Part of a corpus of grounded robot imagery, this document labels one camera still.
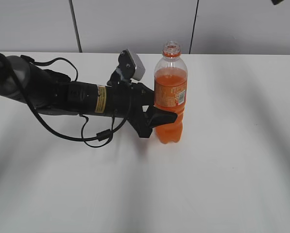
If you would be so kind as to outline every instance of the white table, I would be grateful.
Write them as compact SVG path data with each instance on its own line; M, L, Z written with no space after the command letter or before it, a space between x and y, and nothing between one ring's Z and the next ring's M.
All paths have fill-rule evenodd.
M66 57L79 81L97 84L118 58L23 54ZM148 87L160 56L140 55ZM177 144L139 139L126 124L92 149L56 138L26 105L0 97L0 233L290 233L290 56L182 57L188 96ZM64 62L51 68L74 77ZM80 117L44 118L80 135ZM109 127L92 116L86 135Z

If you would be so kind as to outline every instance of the plastic bottle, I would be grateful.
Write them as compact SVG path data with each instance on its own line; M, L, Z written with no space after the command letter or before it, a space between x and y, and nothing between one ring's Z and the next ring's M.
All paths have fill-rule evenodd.
M180 46L174 41L164 45L163 57L154 70L154 104L157 108L177 113L172 124L156 127L162 143L178 142L183 130L188 71L180 58Z

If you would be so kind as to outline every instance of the white wall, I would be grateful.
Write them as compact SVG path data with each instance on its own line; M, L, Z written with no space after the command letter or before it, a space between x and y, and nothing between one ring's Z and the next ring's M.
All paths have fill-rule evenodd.
M200 0L192 53L290 54L290 0Z
M83 52L188 53L197 0L73 0ZM73 51L68 0L0 0L1 51ZM290 54L290 0L200 0L192 53Z
M83 52L160 53L176 40L188 53L196 0L73 0Z
M1 51L78 51L68 0L0 0Z

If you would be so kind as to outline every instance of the black robotic arm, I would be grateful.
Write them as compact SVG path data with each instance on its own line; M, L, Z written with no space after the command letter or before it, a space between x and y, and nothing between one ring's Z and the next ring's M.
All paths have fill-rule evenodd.
M139 137L148 138L154 127L173 123L177 118L175 113L154 107L154 91L142 83L132 82L131 79L141 80L145 68L129 50L119 55L119 65L107 86L78 82L77 78L71 81L65 74L36 66L48 66L57 60L66 59L40 63L27 56L5 57L0 53L0 95L28 104L40 123L56 136L72 141L110 141L113 133L129 121ZM93 115L123 120L116 128L100 132L96 137L74 138L51 129L39 114Z

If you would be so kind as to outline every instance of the bottle label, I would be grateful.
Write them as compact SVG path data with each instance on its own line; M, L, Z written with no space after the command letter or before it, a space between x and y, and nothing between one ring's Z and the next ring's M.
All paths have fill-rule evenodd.
M96 102L96 113L104 113L106 106L107 91L105 86L97 85L98 97Z
M155 103L166 108L176 107L186 101L187 81L179 86L163 86L154 84Z

